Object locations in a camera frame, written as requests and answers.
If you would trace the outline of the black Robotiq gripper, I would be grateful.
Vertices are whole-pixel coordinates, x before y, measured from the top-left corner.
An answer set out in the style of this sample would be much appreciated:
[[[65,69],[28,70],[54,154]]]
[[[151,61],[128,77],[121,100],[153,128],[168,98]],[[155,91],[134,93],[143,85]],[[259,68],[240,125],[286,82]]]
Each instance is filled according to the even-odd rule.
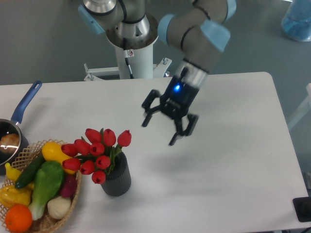
[[[158,90],[153,89],[142,103],[145,119],[141,126],[147,127],[152,115],[160,110],[161,113],[174,120],[176,132],[171,138],[169,146],[173,146],[179,138],[192,135],[199,116],[189,114],[188,111],[198,92],[199,89],[185,83],[179,77],[173,76],[162,96]],[[156,98],[160,98],[160,105],[151,107]],[[184,116],[187,116],[188,119],[185,129],[183,129],[182,122]]]

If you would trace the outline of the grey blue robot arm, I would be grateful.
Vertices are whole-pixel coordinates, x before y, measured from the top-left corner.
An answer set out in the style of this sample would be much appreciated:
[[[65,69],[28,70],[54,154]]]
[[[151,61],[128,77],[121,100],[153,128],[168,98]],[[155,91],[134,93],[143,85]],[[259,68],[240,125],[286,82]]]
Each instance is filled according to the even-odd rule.
[[[78,7],[90,30],[106,34],[115,47],[121,79],[153,77],[153,45],[158,39],[184,53],[165,92],[152,90],[142,103],[143,127],[156,112],[174,121],[170,145],[194,130],[199,117],[189,108],[230,40],[223,23],[236,10],[233,0],[194,0],[191,5],[183,16],[168,14],[161,20],[146,12],[143,0],[85,0]]]

